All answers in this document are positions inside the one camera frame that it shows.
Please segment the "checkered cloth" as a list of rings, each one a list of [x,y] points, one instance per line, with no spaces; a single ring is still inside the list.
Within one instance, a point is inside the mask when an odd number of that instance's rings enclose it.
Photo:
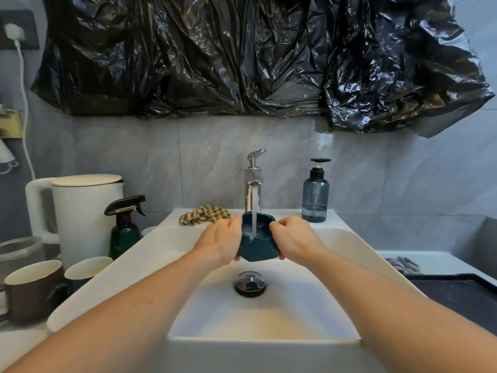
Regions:
[[[196,226],[203,223],[216,223],[220,219],[232,219],[231,213],[222,207],[203,205],[180,216],[181,226]]]

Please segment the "dark green spray bottle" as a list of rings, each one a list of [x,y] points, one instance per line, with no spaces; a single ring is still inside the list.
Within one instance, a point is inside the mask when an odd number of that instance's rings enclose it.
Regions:
[[[109,243],[109,257],[115,261],[141,239],[139,228],[132,221],[131,214],[141,209],[141,203],[146,201],[145,195],[135,195],[111,202],[104,211],[106,216],[115,216],[116,225],[112,228]]]

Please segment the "dark green mug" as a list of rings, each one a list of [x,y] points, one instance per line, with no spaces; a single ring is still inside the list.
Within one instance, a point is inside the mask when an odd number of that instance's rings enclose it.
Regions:
[[[110,257],[92,257],[74,264],[65,271],[64,278],[54,286],[47,299],[61,304],[112,263]]]

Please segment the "brown mug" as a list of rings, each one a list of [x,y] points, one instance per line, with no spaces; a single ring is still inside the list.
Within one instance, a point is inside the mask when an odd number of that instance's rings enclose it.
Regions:
[[[59,260],[34,263],[9,274],[0,286],[7,310],[0,323],[26,326],[40,322],[69,296],[63,264]]]

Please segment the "grey cloth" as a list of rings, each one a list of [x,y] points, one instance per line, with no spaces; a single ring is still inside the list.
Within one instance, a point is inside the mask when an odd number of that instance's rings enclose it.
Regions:
[[[420,266],[408,257],[387,257],[385,260],[404,276],[420,275]]]

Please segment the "black tray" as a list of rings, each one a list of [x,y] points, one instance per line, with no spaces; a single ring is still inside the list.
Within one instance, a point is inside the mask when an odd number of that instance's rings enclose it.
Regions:
[[[476,274],[406,275],[431,300],[497,336],[497,285]]]

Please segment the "gold wall holder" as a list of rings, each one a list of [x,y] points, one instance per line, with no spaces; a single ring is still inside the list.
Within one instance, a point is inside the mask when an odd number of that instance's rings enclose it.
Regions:
[[[21,139],[23,127],[19,111],[0,105],[0,138]]]

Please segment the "person's right hand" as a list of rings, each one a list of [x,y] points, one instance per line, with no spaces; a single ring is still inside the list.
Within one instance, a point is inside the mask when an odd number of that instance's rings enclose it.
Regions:
[[[307,266],[312,260],[326,251],[326,247],[310,226],[309,222],[290,216],[288,234],[272,234],[278,249],[279,259],[289,259],[301,266]]]

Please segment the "blue soap pump bottle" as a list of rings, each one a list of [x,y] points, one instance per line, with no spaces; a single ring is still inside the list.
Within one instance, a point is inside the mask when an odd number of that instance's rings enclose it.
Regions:
[[[323,223],[327,218],[330,184],[325,179],[325,171],[321,165],[331,159],[314,158],[311,161],[315,165],[303,183],[301,217],[310,223]]]

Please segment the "black plastic sheet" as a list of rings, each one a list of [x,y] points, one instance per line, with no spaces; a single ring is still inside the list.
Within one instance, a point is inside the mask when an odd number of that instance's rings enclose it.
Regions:
[[[449,0],[42,1],[31,90],[73,116],[322,116],[430,138],[495,96]]]

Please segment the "black wall socket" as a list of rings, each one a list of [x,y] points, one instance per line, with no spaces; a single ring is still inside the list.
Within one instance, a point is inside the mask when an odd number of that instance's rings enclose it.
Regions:
[[[30,10],[0,10],[0,51],[38,50],[40,43],[34,13]]]

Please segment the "chrome sink drain stopper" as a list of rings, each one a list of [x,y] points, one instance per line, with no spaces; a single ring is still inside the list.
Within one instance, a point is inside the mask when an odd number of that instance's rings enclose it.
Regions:
[[[241,272],[233,282],[235,291],[247,298],[255,298],[267,288],[266,278],[256,271]]]

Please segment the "white hair dryer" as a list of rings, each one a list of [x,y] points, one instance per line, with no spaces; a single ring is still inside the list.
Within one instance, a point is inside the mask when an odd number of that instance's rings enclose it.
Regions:
[[[8,174],[12,169],[18,167],[18,165],[19,162],[16,157],[0,137],[0,175]]]

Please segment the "chrome faucet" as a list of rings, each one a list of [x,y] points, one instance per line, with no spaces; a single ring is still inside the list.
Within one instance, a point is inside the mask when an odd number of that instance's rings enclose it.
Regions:
[[[250,152],[247,156],[248,166],[245,168],[245,212],[261,211],[262,171],[256,164],[256,159],[267,150],[259,149]]]

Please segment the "white power plug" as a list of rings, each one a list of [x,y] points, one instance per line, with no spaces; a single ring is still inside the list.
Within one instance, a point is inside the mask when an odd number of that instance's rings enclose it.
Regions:
[[[19,25],[8,23],[4,25],[4,32],[8,39],[12,40],[17,48],[25,41],[25,33]]]

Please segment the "person's left hand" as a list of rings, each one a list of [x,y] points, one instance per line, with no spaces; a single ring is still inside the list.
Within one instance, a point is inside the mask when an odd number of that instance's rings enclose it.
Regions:
[[[227,231],[228,220],[230,219],[220,219],[207,226],[192,250],[193,256],[209,270],[240,260],[237,252],[242,232]]]

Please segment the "person's right forearm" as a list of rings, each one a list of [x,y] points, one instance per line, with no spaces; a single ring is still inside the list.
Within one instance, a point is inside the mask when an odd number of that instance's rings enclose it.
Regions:
[[[497,373],[497,337],[421,293],[317,246],[299,253],[389,373]]]

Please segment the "dark green ceramic cup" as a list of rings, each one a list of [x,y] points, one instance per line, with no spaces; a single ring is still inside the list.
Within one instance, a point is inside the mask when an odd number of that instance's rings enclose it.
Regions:
[[[280,250],[270,231],[270,223],[276,219],[269,214],[257,213],[256,227],[252,227],[252,212],[242,215],[242,238],[237,255],[248,262],[275,259]]]

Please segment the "clear glass jar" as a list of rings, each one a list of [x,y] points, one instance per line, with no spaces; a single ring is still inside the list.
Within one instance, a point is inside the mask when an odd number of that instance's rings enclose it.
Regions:
[[[0,243],[0,286],[4,279],[18,269],[46,261],[40,237],[17,238]]]

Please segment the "white electric kettle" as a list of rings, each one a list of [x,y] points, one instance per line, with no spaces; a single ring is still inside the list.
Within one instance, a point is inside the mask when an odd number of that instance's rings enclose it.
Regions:
[[[48,230],[42,192],[52,192],[57,232]],[[72,175],[41,178],[25,187],[33,236],[44,244],[59,245],[63,267],[93,257],[107,257],[114,219],[104,215],[107,206],[123,198],[120,175]]]

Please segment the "white ceramic sink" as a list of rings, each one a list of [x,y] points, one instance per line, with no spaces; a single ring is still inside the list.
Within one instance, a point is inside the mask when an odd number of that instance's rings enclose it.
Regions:
[[[203,226],[173,213],[47,320],[72,320],[191,250]],[[135,373],[383,373],[323,284],[288,259],[240,259],[210,273],[177,316],[165,343]]]

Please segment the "person's left forearm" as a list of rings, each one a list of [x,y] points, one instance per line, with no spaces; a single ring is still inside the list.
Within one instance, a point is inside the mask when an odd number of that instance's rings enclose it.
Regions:
[[[4,373],[112,373],[133,369],[167,336],[199,283],[223,265],[193,249],[51,335]]]

